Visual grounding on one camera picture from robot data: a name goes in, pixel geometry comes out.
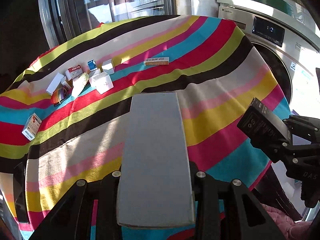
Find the pink quilted cloth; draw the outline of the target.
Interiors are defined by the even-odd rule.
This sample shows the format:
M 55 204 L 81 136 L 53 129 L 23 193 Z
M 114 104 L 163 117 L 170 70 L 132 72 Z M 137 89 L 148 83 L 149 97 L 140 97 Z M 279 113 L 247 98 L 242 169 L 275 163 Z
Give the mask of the pink quilted cloth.
M 273 219 L 286 239 L 307 239 L 307 231 L 312 222 L 294 222 L 289 216 L 282 211 L 265 204 L 262 207 Z

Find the black box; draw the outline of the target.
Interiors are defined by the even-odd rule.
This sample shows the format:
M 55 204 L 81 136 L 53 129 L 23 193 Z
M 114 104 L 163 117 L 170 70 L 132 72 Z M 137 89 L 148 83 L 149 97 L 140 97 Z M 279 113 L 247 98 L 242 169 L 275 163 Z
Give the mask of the black box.
M 250 139 L 292 143 L 289 128 L 258 98 L 253 98 L 237 127 Z

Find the black phone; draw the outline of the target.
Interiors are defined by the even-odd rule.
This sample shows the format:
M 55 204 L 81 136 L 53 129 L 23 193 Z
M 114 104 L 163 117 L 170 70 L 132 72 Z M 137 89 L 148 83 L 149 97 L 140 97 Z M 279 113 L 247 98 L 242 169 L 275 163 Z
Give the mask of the black phone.
M 19 163 L 13 172 L 14 206 L 19 223 L 28 224 L 29 216 L 25 197 L 25 163 Z

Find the white washing machine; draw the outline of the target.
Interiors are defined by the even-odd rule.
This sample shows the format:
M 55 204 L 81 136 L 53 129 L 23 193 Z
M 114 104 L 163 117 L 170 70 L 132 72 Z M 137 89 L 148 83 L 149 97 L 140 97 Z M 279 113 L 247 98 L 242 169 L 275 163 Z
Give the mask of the white washing machine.
M 319 118 L 319 37 L 294 17 L 252 0 L 216 0 L 263 57 L 292 113 Z

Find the sliding glass door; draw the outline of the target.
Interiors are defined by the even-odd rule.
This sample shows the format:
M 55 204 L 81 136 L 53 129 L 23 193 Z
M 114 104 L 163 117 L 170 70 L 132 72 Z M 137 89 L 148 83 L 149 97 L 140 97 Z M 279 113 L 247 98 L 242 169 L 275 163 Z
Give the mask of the sliding glass door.
M 38 0 L 40 18 L 50 48 L 101 23 L 142 16 L 173 15 L 174 0 Z

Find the yellow green sponge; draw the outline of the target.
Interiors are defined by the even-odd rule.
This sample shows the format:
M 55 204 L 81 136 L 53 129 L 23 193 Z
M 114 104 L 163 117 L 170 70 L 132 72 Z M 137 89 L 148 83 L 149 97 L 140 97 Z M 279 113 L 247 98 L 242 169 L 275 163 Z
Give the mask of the yellow green sponge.
M 80 76 L 73 80 L 73 89 L 71 92 L 72 97 L 77 98 L 80 93 L 84 90 L 84 87 L 88 83 L 89 75 L 87 73 L 82 73 Z

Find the striped multicolour blanket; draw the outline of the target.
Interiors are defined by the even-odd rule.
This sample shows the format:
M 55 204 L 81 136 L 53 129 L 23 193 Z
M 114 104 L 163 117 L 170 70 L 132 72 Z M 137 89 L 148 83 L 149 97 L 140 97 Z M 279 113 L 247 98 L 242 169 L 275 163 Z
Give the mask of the striped multicolour blanket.
M 169 57 L 163 66 L 144 60 Z M 112 59 L 114 87 L 86 86 L 77 98 L 51 103 L 47 87 L 68 68 Z M 132 97 L 173 91 L 183 119 L 189 159 L 217 180 L 238 178 L 253 189 L 270 166 L 237 124 L 253 98 L 277 116 L 289 104 L 267 64 L 229 20 L 152 16 L 102 24 L 42 54 L 1 94 L 1 192 L 13 217 L 13 172 L 25 163 L 28 239 L 79 179 L 101 180 L 121 165 Z M 22 130 L 42 120 L 34 140 Z

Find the grey box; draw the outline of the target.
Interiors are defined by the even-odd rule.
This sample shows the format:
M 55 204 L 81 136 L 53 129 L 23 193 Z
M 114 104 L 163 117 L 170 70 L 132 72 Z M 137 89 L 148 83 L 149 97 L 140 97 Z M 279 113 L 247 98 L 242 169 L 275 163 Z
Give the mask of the grey box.
M 195 223 L 182 116 L 175 92 L 134 95 L 117 196 L 119 225 L 162 229 Z

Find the green basin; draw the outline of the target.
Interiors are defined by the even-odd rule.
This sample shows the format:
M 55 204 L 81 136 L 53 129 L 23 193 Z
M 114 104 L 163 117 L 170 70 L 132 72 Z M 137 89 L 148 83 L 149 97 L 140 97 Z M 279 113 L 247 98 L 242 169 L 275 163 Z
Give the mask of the green basin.
M 294 12 L 291 5 L 289 5 L 289 3 L 285 2 L 284 0 L 254 0 L 254 1 L 273 7 L 291 17 L 294 17 Z

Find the white red leaflet box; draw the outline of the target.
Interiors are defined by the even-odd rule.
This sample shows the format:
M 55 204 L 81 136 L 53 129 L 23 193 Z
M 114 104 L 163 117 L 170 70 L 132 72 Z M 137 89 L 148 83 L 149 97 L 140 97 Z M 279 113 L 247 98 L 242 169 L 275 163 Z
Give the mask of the white red leaflet box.
M 42 120 L 36 115 L 36 113 L 33 113 L 31 116 L 29 116 L 27 122 L 25 123 L 25 126 L 22 130 L 22 134 L 29 141 L 34 140 L 39 131 L 41 124 L 42 124 Z

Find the small white cube box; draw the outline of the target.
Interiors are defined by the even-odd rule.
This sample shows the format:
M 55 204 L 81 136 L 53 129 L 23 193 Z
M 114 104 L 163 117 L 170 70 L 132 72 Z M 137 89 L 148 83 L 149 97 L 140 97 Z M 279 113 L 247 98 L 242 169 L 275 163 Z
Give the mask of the small white cube box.
M 112 63 L 112 60 L 106 60 L 103 62 L 103 64 L 101 65 L 101 69 L 103 72 L 106 72 L 108 75 L 112 75 L 114 74 L 114 66 Z

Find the blue white carton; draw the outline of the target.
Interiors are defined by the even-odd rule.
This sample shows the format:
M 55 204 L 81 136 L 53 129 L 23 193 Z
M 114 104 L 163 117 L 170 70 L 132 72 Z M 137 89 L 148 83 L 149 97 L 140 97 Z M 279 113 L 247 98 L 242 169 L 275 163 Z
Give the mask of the blue white carton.
M 95 60 L 88 61 L 87 65 L 88 65 L 89 70 L 91 72 L 97 70 L 97 64 L 96 64 Z

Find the long orange white box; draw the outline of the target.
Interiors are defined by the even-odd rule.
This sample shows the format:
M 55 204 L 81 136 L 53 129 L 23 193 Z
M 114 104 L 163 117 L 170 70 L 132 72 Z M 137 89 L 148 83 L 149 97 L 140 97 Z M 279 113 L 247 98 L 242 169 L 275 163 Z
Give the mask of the long orange white box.
M 169 57 L 152 57 L 144 60 L 145 66 L 163 66 L 170 63 Z

